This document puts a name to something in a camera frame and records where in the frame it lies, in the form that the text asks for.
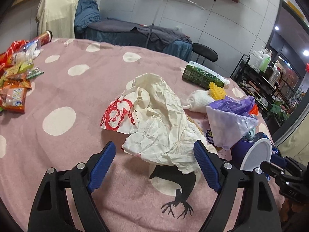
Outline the purple plastic bag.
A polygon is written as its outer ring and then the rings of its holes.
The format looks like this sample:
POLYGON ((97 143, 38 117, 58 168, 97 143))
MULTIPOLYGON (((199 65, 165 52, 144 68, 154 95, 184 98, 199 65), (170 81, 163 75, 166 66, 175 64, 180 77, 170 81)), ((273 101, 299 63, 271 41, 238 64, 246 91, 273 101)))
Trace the purple plastic bag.
POLYGON ((246 96, 240 100, 226 96, 206 106, 208 122, 216 147, 230 149, 258 125, 257 118, 250 115, 254 105, 255 99, 252 96, 246 96))

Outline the orange foam fruit net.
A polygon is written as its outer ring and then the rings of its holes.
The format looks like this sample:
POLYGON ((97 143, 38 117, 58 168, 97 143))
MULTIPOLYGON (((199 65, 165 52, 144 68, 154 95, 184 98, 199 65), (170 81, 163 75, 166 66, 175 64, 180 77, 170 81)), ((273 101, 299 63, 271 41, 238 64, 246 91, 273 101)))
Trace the orange foam fruit net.
POLYGON ((250 110, 249 114, 250 115, 255 115, 255 116, 259 115, 259 108, 258 108, 257 104, 255 104, 253 106, 253 108, 250 110))

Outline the yellow foam fruit net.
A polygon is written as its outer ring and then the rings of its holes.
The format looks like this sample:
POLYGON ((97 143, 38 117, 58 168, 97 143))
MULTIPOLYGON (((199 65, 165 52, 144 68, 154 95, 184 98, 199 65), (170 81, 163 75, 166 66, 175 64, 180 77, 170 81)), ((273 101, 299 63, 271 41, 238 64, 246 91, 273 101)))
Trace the yellow foam fruit net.
POLYGON ((209 87, 210 95, 215 101, 225 98, 226 92, 224 88, 217 86, 214 82, 210 82, 209 87))

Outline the purple paper cup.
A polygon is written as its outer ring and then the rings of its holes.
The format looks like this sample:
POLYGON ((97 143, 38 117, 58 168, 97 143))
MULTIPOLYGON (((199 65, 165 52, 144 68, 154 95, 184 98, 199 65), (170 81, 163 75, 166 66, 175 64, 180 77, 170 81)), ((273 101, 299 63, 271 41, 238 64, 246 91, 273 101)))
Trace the purple paper cup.
POLYGON ((272 143, 267 138, 258 141, 240 140, 231 149, 232 165, 237 169, 252 172, 263 161, 270 162, 272 143))

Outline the potted green plant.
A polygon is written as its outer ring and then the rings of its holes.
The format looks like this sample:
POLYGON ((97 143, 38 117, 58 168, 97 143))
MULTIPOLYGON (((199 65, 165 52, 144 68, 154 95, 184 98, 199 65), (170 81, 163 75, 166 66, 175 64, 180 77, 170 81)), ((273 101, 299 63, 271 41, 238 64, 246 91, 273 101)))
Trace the potted green plant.
POLYGON ((278 124, 282 126, 299 106, 305 94, 301 88, 298 88, 290 98, 287 98, 281 92, 278 93, 270 109, 270 116, 273 116, 278 124))

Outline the pink polka dot blanket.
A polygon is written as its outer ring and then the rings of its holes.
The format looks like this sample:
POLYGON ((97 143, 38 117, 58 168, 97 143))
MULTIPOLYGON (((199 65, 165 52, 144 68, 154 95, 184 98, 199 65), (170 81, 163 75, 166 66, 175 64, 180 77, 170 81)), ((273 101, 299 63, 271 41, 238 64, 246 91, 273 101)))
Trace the pink polka dot blanket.
POLYGON ((139 47, 58 39, 1 114, 1 231, 280 231, 254 98, 139 47))

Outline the green milk carton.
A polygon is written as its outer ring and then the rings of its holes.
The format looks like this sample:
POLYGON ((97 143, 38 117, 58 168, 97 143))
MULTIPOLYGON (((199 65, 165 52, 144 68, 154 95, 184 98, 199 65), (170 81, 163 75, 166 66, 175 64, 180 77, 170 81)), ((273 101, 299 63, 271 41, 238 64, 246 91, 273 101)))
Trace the green milk carton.
POLYGON ((205 66, 190 61, 183 71, 182 79, 198 85, 203 89, 210 89, 210 83, 213 82, 218 87, 227 89, 230 85, 230 81, 215 71, 206 68, 205 66))

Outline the black metal trolley rack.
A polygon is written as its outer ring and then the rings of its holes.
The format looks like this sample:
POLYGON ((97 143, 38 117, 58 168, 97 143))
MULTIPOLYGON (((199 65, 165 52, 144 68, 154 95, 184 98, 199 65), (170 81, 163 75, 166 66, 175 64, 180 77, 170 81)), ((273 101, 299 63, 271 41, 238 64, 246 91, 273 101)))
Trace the black metal trolley rack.
POLYGON ((249 60, 250 56, 242 55, 230 77, 246 94, 255 98, 259 112, 266 118, 270 116, 274 98, 280 91, 253 69, 249 65, 249 60))

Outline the bottles on trolley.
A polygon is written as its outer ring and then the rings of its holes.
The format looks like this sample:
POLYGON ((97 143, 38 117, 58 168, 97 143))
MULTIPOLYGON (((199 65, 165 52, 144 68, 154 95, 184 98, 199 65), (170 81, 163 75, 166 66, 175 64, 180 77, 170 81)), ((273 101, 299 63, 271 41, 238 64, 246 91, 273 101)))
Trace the bottles on trolley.
POLYGON ((280 75, 281 70, 278 66, 271 62, 272 51, 264 48, 261 50, 253 50, 250 53, 249 65, 261 74, 269 83, 272 80, 276 81, 280 75))

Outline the black round stool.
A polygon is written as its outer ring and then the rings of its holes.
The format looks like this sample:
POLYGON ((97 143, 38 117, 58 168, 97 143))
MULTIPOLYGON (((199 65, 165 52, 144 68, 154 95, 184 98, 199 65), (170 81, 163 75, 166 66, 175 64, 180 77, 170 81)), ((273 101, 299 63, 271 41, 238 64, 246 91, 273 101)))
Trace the black round stool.
POLYGON ((205 60, 209 60, 211 62, 216 62, 218 60, 217 52, 200 43, 192 44, 192 52, 197 55, 196 62, 198 62, 200 57, 204 58, 202 64, 204 64, 205 60))

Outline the grey blue massage bed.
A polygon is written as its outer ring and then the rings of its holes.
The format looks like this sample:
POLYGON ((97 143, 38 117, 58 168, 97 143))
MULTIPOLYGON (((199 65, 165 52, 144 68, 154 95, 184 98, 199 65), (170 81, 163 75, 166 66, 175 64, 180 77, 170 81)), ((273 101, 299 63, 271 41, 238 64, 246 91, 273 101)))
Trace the grey blue massage bed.
POLYGON ((160 26, 144 26, 116 19, 103 19, 87 26, 75 26, 76 38, 116 46, 135 46, 172 55, 189 61, 193 49, 191 39, 179 30, 160 26))

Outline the red chips can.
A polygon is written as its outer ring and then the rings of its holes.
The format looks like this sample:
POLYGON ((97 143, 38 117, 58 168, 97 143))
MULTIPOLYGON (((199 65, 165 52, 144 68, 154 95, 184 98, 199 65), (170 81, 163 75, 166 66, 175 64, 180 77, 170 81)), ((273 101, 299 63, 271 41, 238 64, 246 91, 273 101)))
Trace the red chips can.
POLYGON ((35 37, 33 39, 33 42, 39 44, 39 46, 41 47, 41 46, 44 46, 45 44, 50 43, 52 41, 52 38, 53 38, 52 31, 47 30, 41 35, 35 37))

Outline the blue crumpled bedding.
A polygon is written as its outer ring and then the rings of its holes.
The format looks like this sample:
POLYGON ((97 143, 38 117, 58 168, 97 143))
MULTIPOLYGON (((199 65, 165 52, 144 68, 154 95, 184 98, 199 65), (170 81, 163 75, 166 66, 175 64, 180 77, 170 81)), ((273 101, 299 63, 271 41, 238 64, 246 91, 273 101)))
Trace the blue crumpled bedding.
POLYGON ((81 34, 89 24, 102 21, 95 0, 78 0, 74 19, 75 33, 81 34))

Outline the cream cloth covered chair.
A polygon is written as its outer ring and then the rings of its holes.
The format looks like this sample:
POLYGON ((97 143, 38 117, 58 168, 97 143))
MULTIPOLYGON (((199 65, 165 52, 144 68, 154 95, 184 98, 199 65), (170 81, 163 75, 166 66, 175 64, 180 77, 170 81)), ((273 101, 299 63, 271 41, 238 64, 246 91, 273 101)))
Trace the cream cloth covered chair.
POLYGON ((74 38, 78 0, 40 0, 37 11, 38 34, 51 31, 54 38, 74 38))

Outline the white curved lamp pole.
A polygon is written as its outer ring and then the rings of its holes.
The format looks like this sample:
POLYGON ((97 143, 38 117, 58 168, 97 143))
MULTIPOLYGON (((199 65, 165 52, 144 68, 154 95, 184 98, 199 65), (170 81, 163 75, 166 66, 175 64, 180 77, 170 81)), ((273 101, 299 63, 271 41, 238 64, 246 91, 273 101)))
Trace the white curved lamp pole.
POLYGON ((160 20, 158 26, 177 28, 179 32, 184 29, 183 33, 193 38, 194 32, 192 30, 200 35, 205 25, 206 16, 209 14, 210 12, 203 6, 191 0, 159 0, 145 47, 149 47, 150 38, 158 19, 160 20))

